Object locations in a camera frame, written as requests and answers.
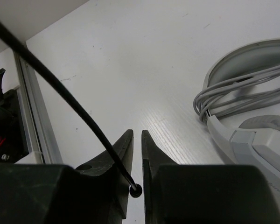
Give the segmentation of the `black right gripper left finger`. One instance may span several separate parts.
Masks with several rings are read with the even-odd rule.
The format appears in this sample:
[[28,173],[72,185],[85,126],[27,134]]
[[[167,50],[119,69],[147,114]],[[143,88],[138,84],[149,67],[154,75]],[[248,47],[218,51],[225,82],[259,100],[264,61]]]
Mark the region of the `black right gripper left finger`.
[[120,224],[128,195],[107,151],[77,168],[0,164],[0,224]]

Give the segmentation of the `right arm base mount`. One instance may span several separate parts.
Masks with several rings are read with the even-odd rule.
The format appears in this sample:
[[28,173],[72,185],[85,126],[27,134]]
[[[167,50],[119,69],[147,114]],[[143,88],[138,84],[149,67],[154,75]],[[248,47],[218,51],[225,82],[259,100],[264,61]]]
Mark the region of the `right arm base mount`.
[[16,90],[3,92],[0,69],[0,162],[16,163],[29,154]]

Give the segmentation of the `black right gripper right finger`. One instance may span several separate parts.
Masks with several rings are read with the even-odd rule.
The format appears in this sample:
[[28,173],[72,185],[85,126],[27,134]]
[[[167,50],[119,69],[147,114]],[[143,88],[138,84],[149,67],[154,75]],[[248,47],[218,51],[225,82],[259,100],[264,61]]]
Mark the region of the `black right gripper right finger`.
[[280,224],[263,174],[250,165],[180,165],[141,133],[147,224]]

